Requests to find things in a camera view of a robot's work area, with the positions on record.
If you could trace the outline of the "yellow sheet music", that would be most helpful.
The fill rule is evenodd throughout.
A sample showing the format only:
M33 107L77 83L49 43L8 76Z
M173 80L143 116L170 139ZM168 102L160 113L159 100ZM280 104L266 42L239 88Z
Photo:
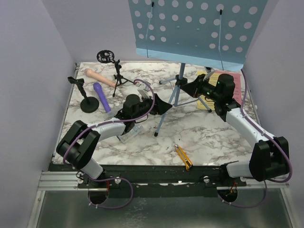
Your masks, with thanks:
M220 74L222 74L222 71L216 71L210 78L209 78L209 83L213 86L216 86L217 81L218 81L218 77ZM205 71L198 71L197 72L197 76L201 75L201 74L206 74ZM205 102L205 104L212 110L214 111L214 102L211 101L210 99L205 99L205 96L201 96L201 99ZM197 101L197 108L201 109L201 110L207 110L207 108L205 107L205 105L198 100Z

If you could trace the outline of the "pink sheet music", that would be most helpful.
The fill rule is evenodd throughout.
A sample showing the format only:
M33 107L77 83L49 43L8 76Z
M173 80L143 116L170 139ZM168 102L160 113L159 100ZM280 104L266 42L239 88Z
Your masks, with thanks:
M225 74L229 74L233 76L233 81L235 83L235 89L233 93L233 98L239 103L242 103L242 93L241 93L241 76L238 73L225 72Z

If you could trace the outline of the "light blue music stand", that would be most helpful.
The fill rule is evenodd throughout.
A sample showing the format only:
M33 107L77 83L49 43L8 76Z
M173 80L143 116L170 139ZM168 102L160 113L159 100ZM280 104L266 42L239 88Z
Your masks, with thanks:
M243 68L265 0L131 0L143 57L238 71Z

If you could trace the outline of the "purple microphone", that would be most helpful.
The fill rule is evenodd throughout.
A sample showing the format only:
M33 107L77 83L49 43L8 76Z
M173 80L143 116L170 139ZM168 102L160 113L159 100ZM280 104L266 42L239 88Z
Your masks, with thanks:
M105 112L106 113L110 112L111 108L110 108L109 103L108 103L108 101L107 101L107 99L106 99L106 97L105 97L105 95L103 93L102 86L98 82L95 82L93 84L93 88L94 88L95 92L97 93L97 95L98 95L98 97L99 97L99 99L101 101L101 104L104 107Z

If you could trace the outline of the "black round-base mic stand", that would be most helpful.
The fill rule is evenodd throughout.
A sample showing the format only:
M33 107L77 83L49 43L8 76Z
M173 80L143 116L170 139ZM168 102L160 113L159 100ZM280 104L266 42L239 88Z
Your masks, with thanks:
M95 112L98 107L99 107L99 102L95 97L92 96L87 96L86 92L83 88L84 86L84 79L75 79L73 77L68 77L68 82L70 84L75 84L79 90L79 92L81 93L81 95L83 96L83 100L80 103L80 108L84 113L93 113Z

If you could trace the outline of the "beige microphone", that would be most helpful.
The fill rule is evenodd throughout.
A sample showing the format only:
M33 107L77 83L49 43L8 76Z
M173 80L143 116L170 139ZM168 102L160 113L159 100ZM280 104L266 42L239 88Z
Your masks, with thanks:
M84 73L87 77L90 77L90 78L93 78L107 86L111 86L111 87L115 87L116 83L111 81L110 79L107 79L106 77L96 73L95 71L89 69L89 68L86 68L84 70Z

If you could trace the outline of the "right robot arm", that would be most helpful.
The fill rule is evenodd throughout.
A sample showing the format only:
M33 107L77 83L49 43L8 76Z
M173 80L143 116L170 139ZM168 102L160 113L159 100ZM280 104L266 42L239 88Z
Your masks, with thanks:
M216 114L233 126L253 148L249 161L236 161L224 165L225 170L218 175L222 185L229 186L238 177L277 182L276 177L287 175L285 180L291 179L293 169L289 160L287 139L270 134L246 115L243 107L233 97L233 76L221 74L216 85L212 85L207 76L202 74L180 88L191 97L197 98L202 95L212 100Z

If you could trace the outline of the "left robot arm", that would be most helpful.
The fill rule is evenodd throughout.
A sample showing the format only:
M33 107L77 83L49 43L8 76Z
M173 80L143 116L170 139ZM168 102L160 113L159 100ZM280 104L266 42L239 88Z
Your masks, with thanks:
M131 94L126 97L121 110L108 121L88 126L78 120L61 139L56 152L78 171L89 176L89 182L96 188L105 183L103 167L93 158L93 153L99 141L129 133L138 119L146 115L162 115L172 105L161 100L157 94L152 98L140 98Z

